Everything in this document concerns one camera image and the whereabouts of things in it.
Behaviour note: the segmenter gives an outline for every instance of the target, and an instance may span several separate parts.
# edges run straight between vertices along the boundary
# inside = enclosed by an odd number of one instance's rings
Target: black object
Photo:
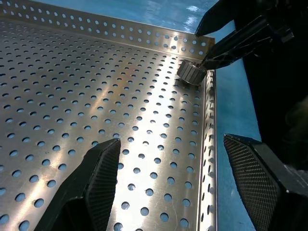
[[[285,164],[308,170],[308,4],[291,1],[294,38],[287,43],[260,46],[243,58],[258,128],[266,143]],[[241,30],[258,14],[243,11],[235,19]]]
[[[262,44],[286,43],[294,38],[298,15],[307,11],[306,0],[219,0],[205,13],[196,36],[221,29],[243,12],[256,15],[239,31],[233,31],[212,47],[199,68],[218,69],[232,64]]]
[[[251,53],[255,48],[271,39],[262,30],[270,30],[267,20],[260,16],[239,31],[233,31],[215,44],[199,65],[206,70],[228,66]]]
[[[61,184],[35,230],[106,230],[115,192],[121,142],[97,144]]]
[[[256,230],[308,230],[307,172],[284,165],[266,144],[251,138],[227,134],[224,145]]]

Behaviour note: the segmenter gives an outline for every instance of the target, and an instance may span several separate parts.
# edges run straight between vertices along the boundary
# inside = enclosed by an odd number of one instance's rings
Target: perforated metal tray
[[[108,230],[215,230],[215,72],[179,81],[214,39],[0,1],[0,229],[35,228],[98,142],[122,142]]]

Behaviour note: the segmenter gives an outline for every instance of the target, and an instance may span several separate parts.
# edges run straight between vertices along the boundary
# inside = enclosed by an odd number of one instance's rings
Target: cylindrical metal part
[[[181,79],[187,83],[197,86],[200,85],[206,73],[206,70],[200,69],[195,63],[188,60],[183,60],[177,71],[177,74]]]

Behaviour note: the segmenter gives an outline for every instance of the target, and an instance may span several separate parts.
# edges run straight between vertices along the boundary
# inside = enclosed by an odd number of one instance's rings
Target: perforated metal sheet
[[[158,26],[75,11],[28,0],[9,0],[0,11],[5,17],[41,26],[96,36],[115,42],[203,59],[215,40]]]
[[[109,230],[216,227],[214,72],[191,87],[178,55],[0,21],[0,229],[34,229],[87,150],[112,137]]]

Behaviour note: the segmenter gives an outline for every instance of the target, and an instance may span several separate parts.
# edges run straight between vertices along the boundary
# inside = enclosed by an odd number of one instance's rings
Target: blue surface
[[[40,0],[44,3],[136,22],[195,32],[204,13],[217,0]],[[234,23],[211,36],[216,42],[234,30]],[[217,70],[218,228],[251,231],[254,226],[237,192],[223,134],[260,140],[256,114],[242,60]]]

